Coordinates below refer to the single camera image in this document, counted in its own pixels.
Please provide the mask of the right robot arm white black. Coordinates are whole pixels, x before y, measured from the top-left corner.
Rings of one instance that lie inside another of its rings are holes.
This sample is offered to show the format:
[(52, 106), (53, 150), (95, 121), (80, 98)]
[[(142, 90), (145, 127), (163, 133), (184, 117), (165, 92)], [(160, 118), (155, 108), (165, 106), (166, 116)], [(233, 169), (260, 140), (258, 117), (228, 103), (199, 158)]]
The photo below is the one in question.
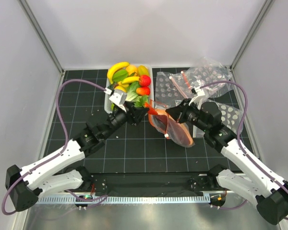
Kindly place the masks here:
[(268, 223), (277, 225), (288, 216), (288, 181), (274, 173), (253, 155), (225, 124), (217, 104), (205, 102), (198, 108), (191, 99), (166, 109), (177, 123), (196, 126), (204, 132), (207, 144), (231, 160), (247, 176), (216, 166), (210, 170), (207, 185), (213, 190), (229, 189), (252, 203)]

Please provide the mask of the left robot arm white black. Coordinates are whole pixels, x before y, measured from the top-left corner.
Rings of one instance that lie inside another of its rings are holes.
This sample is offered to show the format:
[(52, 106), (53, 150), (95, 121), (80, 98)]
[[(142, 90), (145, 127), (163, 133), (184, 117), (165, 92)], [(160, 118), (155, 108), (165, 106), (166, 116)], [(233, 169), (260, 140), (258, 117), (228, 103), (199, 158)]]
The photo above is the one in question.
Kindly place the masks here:
[(2, 212), (5, 215), (13, 214), (5, 209), (8, 198), (12, 201), (14, 211), (21, 212), (48, 194), (70, 189), (82, 192), (90, 190), (91, 175), (85, 167), (65, 174), (57, 172), (96, 153), (119, 128), (126, 123), (139, 124), (148, 111), (148, 104), (136, 107), (134, 103), (126, 102), (122, 108), (116, 106), (104, 123), (93, 126), (87, 122), (79, 134), (67, 139), (61, 148), (46, 157), (22, 168), (10, 166), (6, 171), (7, 193), (1, 205)]

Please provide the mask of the orange carrot toy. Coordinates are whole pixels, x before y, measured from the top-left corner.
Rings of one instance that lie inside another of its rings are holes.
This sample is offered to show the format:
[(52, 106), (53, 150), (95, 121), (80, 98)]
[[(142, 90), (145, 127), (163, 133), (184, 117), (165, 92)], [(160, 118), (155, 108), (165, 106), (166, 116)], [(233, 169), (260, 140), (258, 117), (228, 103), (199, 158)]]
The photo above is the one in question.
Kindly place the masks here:
[(148, 108), (150, 115), (158, 115), (157, 111), (148, 103), (148, 95), (138, 96), (135, 99), (134, 106), (138, 108)]

